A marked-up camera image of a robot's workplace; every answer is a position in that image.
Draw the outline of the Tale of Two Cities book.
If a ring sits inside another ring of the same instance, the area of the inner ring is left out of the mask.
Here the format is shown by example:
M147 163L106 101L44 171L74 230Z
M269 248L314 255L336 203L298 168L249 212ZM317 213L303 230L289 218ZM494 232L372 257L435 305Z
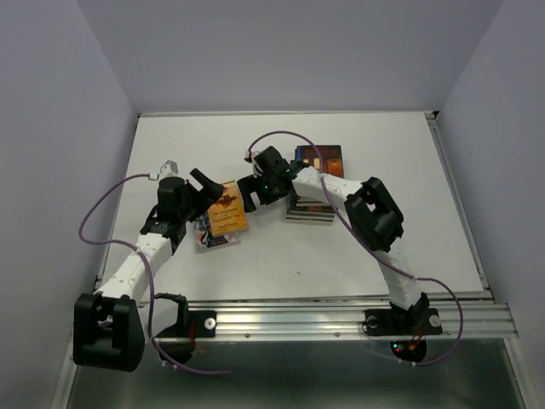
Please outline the Tale of Two Cities book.
M295 207L288 209L289 214L301 215L333 215L334 211L330 207L314 206L314 207Z

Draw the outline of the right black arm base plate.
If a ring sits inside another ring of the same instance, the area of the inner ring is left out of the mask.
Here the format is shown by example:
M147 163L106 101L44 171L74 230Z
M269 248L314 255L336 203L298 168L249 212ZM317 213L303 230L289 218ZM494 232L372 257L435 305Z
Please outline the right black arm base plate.
M437 336L443 333L439 312L428 308L419 318L407 311L390 309L366 309L362 330L370 337L402 337L420 335Z

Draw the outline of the dark red orange book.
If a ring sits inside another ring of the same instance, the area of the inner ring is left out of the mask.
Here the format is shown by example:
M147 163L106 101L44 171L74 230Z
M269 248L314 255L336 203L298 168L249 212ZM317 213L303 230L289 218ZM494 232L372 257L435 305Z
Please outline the dark red orange book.
M324 173L343 178L344 167L342 150L340 145L317 145L320 155L310 145L302 145L295 148L295 160L310 164Z

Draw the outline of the floral cover white book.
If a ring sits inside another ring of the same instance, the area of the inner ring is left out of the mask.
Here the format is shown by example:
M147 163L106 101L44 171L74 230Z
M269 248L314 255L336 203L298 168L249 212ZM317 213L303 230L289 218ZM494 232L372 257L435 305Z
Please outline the floral cover white book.
M203 213L199 216L192 223L192 228L197 252L211 251L216 248L223 248L240 242L238 232L214 236L211 231L207 213Z

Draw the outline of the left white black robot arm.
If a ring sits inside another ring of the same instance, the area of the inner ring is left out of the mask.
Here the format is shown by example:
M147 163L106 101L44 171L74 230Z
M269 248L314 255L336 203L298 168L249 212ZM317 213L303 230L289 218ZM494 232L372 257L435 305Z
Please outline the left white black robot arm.
M140 364L147 343L158 351L164 365L177 371L192 372L186 362L192 357L199 336L215 335L213 311L192 312L186 297L157 293L154 277L175 254L186 236L186 225L204 214L224 193L224 187L210 180L200 170L191 171L200 184L195 188L179 177L176 164L166 162L157 174L157 203L147 215L140 234L131 244L109 239L109 245L122 245L130 253L114 275L93 293L83 293L74 304L72 358L78 366L132 372ZM183 361L177 361L161 348L154 337L152 317L141 321L138 304L148 294L148 312L154 312L157 300L174 302L160 316L160 325L168 335L188 340L182 349Z

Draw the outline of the Three Days to See book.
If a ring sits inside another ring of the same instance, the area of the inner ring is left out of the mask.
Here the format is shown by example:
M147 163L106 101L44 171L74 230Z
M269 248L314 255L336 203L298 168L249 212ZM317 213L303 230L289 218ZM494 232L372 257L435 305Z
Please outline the Three Days to See book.
M305 213L305 212L288 212L286 215L303 216L303 217L333 217L333 213Z

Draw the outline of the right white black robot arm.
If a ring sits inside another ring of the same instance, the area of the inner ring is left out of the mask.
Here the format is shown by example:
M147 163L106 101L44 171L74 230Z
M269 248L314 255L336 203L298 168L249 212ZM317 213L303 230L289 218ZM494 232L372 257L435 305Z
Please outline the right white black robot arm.
M238 180L244 211L256 210L251 194L270 205L293 193L329 203L349 233L377 260L387 284L390 309L367 319L374 335L409 335L423 326L429 308L416 278L403 270L407 259L401 242L404 217L381 180L350 181L310 164L288 162L275 147L247 152L252 174Z

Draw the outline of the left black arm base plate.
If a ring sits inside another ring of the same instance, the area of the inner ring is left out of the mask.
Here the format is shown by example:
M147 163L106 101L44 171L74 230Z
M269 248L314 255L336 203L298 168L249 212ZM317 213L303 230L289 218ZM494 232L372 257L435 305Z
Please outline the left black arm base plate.
M214 338L216 325L214 310L190 309L181 313L173 308L155 313L152 329L157 338Z

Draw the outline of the orange Huckleberry Finn book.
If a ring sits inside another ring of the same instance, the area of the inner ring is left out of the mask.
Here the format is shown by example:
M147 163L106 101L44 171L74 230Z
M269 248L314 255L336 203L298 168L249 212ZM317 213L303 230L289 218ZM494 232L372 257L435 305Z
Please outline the orange Huckleberry Finn book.
M223 187L223 194L208 210L213 237L243 231L248 227L238 184L235 181L228 181Z

